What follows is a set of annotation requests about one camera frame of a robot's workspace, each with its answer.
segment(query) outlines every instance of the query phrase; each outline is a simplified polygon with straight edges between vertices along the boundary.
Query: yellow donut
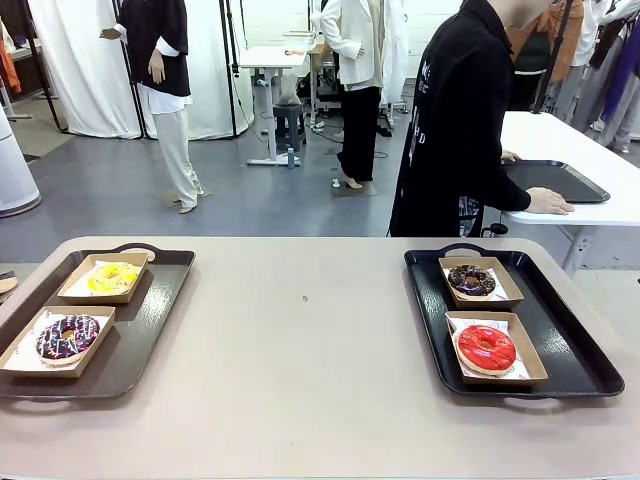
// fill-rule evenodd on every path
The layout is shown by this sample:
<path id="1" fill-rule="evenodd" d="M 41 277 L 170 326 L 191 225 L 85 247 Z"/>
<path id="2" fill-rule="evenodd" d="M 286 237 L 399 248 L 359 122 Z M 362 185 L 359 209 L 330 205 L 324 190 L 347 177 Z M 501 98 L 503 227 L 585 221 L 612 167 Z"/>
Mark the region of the yellow donut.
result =
<path id="1" fill-rule="evenodd" d="M 89 289 L 108 293 L 128 288 L 138 278 L 138 269 L 130 263 L 107 263 L 89 277 Z"/>

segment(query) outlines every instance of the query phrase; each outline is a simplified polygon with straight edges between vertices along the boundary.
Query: brown tray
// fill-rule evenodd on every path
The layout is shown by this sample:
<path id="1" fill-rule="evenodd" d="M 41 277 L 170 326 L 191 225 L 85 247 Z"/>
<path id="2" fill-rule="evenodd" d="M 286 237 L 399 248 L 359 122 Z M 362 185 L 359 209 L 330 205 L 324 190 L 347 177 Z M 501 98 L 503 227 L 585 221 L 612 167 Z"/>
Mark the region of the brown tray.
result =
<path id="1" fill-rule="evenodd" d="M 130 243 L 113 250 L 71 253 L 0 326 L 0 353 L 45 305 L 66 305 L 57 293 L 69 275 L 91 254 L 131 249 L 153 252 L 131 302 L 116 307 L 116 321 L 78 379 L 14 378 L 0 372 L 0 398 L 32 401 L 105 399 L 124 395 L 142 376 L 153 347 L 195 258 L 194 252 L 160 250 Z"/>

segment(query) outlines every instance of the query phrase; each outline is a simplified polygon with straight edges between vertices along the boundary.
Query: orange garment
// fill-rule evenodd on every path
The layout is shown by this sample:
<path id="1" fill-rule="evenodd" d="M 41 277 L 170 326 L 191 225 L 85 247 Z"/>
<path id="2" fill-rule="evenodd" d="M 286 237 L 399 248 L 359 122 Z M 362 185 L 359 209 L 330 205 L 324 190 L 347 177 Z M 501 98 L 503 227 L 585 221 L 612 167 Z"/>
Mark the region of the orange garment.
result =
<path id="1" fill-rule="evenodd" d="M 515 28 L 507 28 L 507 36 L 511 41 L 513 49 L 512 59 L 515 61 L 520 55 L 520 51 L 525 42 L 529 39 L 534 29 L 538 32 L 547 32 L 549 35 L 549 43 L 551 48 L 558 36 L 560 30 L 560 24 L 562 23 L 562 16 L 567 5 L 567 1 L 552 5 L 542 15 L 536 18 L 533 22 L 528 24 L 522 30 L 516 30 Z M 552 83 L 558 83 L 567 78 L 569 70 L 571 69 L 571 62 L 575 56 L 576 49 L 578 48 L 578 42 L 580 41 L 580 33 L 582 31 L 582 21 L 584 20 L 584 3 L 583 0 L 577 0 L 573 2 L 571 11 L 569 12 L 569 22 L 567 23 L 567 29 L 564 33 L 564 42 L 560 47 L 560 53 L 558 54 L 558 61 L 553 69 L 553 75 L 551 76 Z"/>
<path id="2" fill-rule="evenodd" d="M 22 91 L 20 79 L 16 73 L 16 67 L 13 65 L 13 58 L 11 58 L 11 55 L 9 55 L 7 50 L 4 48 L 2 31 L 0 31 L 0 61 L 2 61 L 4 71 L 7 72 L 7 78 L 9 79 L 9 86 L 11 87 L 11 90 L 13 90 L 13 93 L 20 93 Z M 0 78 L 0 86 L 3 84 L 4 82 Z"/>

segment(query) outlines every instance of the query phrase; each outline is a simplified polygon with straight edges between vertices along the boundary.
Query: white curtain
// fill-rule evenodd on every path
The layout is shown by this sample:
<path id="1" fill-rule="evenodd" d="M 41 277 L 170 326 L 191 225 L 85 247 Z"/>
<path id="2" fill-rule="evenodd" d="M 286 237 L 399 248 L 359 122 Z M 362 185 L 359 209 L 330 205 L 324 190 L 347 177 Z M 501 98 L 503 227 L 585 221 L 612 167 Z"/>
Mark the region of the white curtain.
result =
<path id="1" fill-rule="evenodd" d="M 189 19 L 189 78 L 194 104 L 188 107 L 191 139 L 233 134 L 218 0 L 185 0 Z M 101 40 L 115 24 L 111 0 L 29 0 L 58 94 L 74 133 L 135 138 L 140 127 L 120 42 Z M 246 48 L 240 0 L 231 0 L 238 55 Z M 233 78 L 237 131 L 253 122 L 249 72 Z M 242 102 L 242 110 L 235 92 Z M 148 132 L 155 126 L 143 102 Z"/>
<path id="2" fill-rule="evenodd" d="M 29 0 L 29 6 L 69 130 L 139 137 L 119 42 L 98 38 L 115 23 L 110 0 Z"/>

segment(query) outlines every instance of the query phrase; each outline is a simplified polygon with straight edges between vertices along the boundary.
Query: black coat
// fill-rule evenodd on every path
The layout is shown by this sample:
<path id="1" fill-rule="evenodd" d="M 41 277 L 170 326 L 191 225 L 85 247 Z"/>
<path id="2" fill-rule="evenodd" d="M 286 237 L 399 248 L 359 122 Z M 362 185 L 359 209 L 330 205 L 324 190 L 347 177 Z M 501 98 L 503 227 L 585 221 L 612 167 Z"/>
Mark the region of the black coat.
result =
<path id="1" fill-rule="evenodd" d="M 510 53 L 502 22 L 486 0 L 467 0 L 435 34 L 416 79 L 392 236 L 457 237 L 463 221 L 478 234 L 483 205 L 529 207 L 529 194 L 500 162 L 514 73 Z"/>
<path id="2" fill-rule="evenodd" d="M 127 29 L 127 52 L 135 82 L 177 97 L 191 95 L 184 0 L 124 0 L 118 23 Z M 149 74 L 149 60 L 160 37 L 180 53 L 177 57 L 163 56 L 166 80 L 156 85 Z"/>

